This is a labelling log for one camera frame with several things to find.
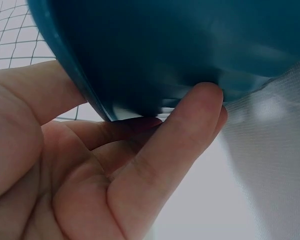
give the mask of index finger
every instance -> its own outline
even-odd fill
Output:
[[[108,188],[108,204],[127,239],[141,239],[227,117],[223,93],[201,83],[187,94],[132,164]]]
[[[41,125],[86,101],[56,60],[0,70],[0,88],[22,100]]]

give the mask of teal bowl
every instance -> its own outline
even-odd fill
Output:
[[[28,0],[55,56],[109,121],[160,116],[197,83],[225,103],[300,61],[300,0]]]

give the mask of metal mesh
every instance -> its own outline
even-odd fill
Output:
[[[0,0],[0,69],[55,59],[33,21],[26,0]],[[88,103],[61,114],[56,120],[102,121]]]

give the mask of wire grid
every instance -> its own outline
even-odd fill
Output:
[[[0,0],[0,69],[55,59],[34,23],[26,0]],[[61,114],[56,120],[102,121],[88,103]]]

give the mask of hand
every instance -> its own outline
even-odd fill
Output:
[[[141,240],[227,119],[201,83],[164,123],[51,121],[84,102],[56,61],[0,71],[0,240]]]

